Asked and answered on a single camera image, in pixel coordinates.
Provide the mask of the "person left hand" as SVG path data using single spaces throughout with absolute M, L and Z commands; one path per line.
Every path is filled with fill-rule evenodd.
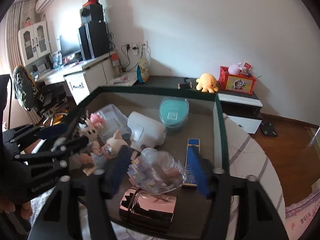
M 16 206 L 6 197 L 0 197 L 0 211 L 3 212 L 15 212 Z M 21 217 L 23 219 L 29 219 L 33 214 L 33 210 L 31 207 L 31 202 L 27 202 L 22 204 L 21 206 Z

